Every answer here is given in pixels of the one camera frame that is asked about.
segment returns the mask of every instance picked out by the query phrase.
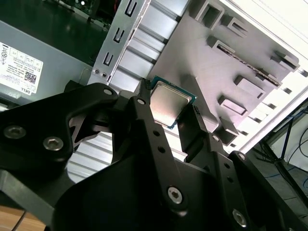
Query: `aluminum panel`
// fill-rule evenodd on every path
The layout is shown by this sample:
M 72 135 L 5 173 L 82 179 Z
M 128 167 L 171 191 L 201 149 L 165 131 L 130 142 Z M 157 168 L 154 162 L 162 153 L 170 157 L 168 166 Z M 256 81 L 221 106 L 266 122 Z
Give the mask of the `aluminum panel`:
M 149 6 L 141 20 L 141 24 L 156 34 L 168 39 L 178 23 L 153 6 Z
M 137 50 L 138 52 L 141 52 L 143 54 L 145 54 L 146 56 L 148 56 L 149 58 L 152 58 L 154 60 L 156 60 L 160 54 L 159 51 L 156 51 L 155 49 L 153 49 L 152 47 L 150 47 L 149 45 L 147 45 L 146 43 L 140 41 L 139 39 L 133 38 L 130 41 L 129 47 Z
M 83 156 L 77 153 L 74 153 L 69 161 L 73 163 L 77 163 L 79 165 L 87 166 L 95 171 L 100 171 L 108 166 L 107 164 L 98 162 L 96 160 L 90 159 L 86 156 Z
M 109 150 L 101 148 L 99 146 L 93 147 L 92 145 L 81 143 L 77 153 L 88 155 L 90 158 L 104 163 L 110 164 L 112 161 L 112 154 Z
M 126 51 L 120 62 L 120 66 L 128 71 L 136 74 L 139 77 L 146 78 L 150 73 L 153 64 L 140 58 L 130 51 Z
M 71 162 L 67 164 L 67 171 L 73 173 L 74 175 L 78 175 L 85 178 L 92 176 L 95 173 L 95 171 L 75 165 Z
M 153 38 L 152 36 L 143 32 L 140 29 L 136 30 L 134 38 L 137 38 L 138 40 L 144 42 L 145 44 L 149 45 L 150 47 L 152 47 L 157 51 L 162 51 L 163 48 L 165 47 L 164 43 L 158 41 L 157 39 Z
M 165 6 L 167 9 L 182 16 L 186 10 L 189 0 L 155 0 Z

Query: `barcode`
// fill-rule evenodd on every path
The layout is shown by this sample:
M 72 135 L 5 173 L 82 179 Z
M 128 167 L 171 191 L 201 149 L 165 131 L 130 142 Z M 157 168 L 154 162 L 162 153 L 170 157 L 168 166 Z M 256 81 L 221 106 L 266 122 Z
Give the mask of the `barcode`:
M 37 76 L 34 75 L 34 74 L 31 74 L 29 72 L 26 72 L 25 80 L 30 82 L 30 83 L 35 84 L 35 81 L 37 80 Z

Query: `mounting hole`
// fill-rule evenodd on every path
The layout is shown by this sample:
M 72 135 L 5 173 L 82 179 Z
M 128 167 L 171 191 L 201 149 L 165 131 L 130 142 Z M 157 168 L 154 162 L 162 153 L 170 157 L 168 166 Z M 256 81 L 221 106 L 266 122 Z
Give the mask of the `mounting hole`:
M 104 93 L 106 93 L 107 95 L 112 95 L 112 91 L 110 91 L 108 89 L 104 89 Z
M 230 183 L 233 183 L 233 182 L 234 182 L 233 179 L 232 179 L 231 177 L 227 177 L 227 179 L 228 179 L 228 181 L 229 181 Z
M 159 134 L 159 132 L 158 131 L 153 131 L 153 134 L 155 135 L 155 136 L 160 136 L 160 134 Z
M 140 104 L 145 104 L 145 101 L 143 101 L 142 99 L 137 99 L 137 102 Z
M 158 150 L 161 152 L 161 153 L 165 153 L 165 149 L 163 147 L 158 147 Z
M 95 69 L 93 70 L 93 72 L 94 72 L 95 74 L 99 74 L 99 73 L 100 73 L 99 69 L 97 69 L 97 68 L 95 68 Z

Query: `black cable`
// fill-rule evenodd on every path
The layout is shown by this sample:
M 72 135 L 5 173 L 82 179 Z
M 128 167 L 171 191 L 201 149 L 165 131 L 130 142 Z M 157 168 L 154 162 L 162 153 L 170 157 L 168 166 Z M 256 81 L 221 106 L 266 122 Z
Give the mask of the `black cable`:
M 285 136 L 281 157 L 279 158 L 280 160 L 283 160 L 284 157 L 285 157 L 285 151 L 287 150 L 287 146 L 288 146 L 288 142 L 289 142 L 289 138 L 290 138 L 290 134 L 291 134 L 291 130 L 292 130 L 292 125 L 293 125 L 293 120 L 294 120 L 294 118 L 292 118 L 290 120 L 290 123 L 288 125 L 288 130 L 287 130 L 287 134 Z
M 302 142 L 295 150 L 294 152 L 291 154 L 289 160 L 288 160 L 288 164 L 290 163 L 290 160 L 292 158 L 292 156 L 295 154 L 295 152 L 300 148 L 300 146 L 302 146 L 304 143 L 308 142 L 308 140 L 305 140 L 304 142 Z
M 308 157 L 308 155 L 305 155 L 302 151 L 302 148 L 301 148 L 301 144 L 302 144 L 302 139 L 304 137 L 304 134 L 308 131 L 308 128 L 306 128 L 306 130 L 303 132 L 303 134 L 301 135 L 300 139 L 299 139 L 299 151 L 301 152 L 301 154 L 305 157 Z
M 26 214 L 27 214 L 27 211 L 25 211 L 25 212 L 21 215 L 21 217 L 19 218 L 18 222 L 16 223 L 16 225 L 14 226 L 14 228 L 12 229 L 12 231 L 16 231 L 16 230 L 17 230 L 17 228 L 19 227 L 19 225 L 21 224 L 21 222 L 22 222 L 23 219 L 25 218 Z

